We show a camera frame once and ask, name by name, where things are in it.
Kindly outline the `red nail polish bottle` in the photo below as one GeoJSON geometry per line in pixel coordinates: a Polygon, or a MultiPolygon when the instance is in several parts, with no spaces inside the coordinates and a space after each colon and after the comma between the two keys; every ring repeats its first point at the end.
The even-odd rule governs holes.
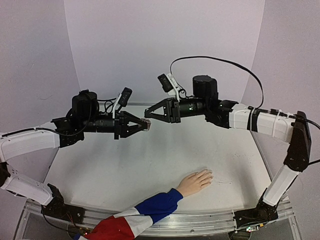
{"type": "Polygon", "coordinates": [[[149,119],[143,119],[143,122],[145,123],[144,131],[149,131],[151,128],[151,121],[149,119]]]}

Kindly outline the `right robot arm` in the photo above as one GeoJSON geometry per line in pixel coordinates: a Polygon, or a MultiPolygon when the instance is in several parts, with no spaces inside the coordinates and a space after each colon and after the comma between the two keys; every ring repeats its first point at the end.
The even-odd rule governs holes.
{"type": "Polygon", "coordinates": [[[158,80],[169,97],[145,110],[146,118],[176,124],[182,118],[203,115],[206,122],[216,127],[249,131],[287,147],[282,153],[283,163],[256,207],[241,211],[244,216],[253,214],[255,217],[275,213],[283,195],[310,164],[312,139],[306,114],[220,100],[218,83],[208,75],[193,77],[190,98],[180,97],[182,88],[172,74],[161,74],[158,80]]]}

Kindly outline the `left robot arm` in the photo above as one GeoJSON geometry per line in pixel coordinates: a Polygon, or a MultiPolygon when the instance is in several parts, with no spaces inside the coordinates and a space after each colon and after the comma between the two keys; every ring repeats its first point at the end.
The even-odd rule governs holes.
{"type": "Polygon", "coordinates": [[[47,207],[56,218],[68,208],[59,189],[44,183],[58,149],[83,141],[85,133],[110,133],[114,139],[147,131],[150,122],[122,111],[132,94],[124,88],[111,99],[111,111],[101,110],[98,95],[82,90],[71,100],[66,116],[50,122],[0,135],[0,188],[47,207]]]}

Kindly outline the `mannequin hand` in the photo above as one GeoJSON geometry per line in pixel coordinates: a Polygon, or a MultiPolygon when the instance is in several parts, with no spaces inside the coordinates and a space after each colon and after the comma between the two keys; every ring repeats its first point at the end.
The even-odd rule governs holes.
{"type": "Polygon", "coordinates": [[[213,180],[213,173],[204,169],[186,176],[178,185],[176,190],[185,198],[200,192],[208,187],[213,180]]]}

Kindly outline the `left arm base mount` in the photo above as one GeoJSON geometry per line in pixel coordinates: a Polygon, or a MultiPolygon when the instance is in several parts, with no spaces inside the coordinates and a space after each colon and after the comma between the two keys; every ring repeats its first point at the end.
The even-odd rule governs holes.
{"type": "Polygon", "coordinates": [[[55,219],[69,221],[73,224],[81,224],[84,219],[85,209],[83,207],[66,204],[59,189],[48,183],[53,199],[41,207],[41,213],[55,219]]]}

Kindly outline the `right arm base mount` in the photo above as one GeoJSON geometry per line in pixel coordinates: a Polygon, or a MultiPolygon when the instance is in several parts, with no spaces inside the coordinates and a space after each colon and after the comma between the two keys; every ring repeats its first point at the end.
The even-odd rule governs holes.
{"type": "Polygon", "coordinates": [[[269,205],[263,201],[265,192],[266,189],[254,208],[238,210],[234,213],[233,219],[235,220],[237,229],[253,225],[267,224],[268,222],[278,219],[277,207],[280,200],[275,205],[269,205]]]}

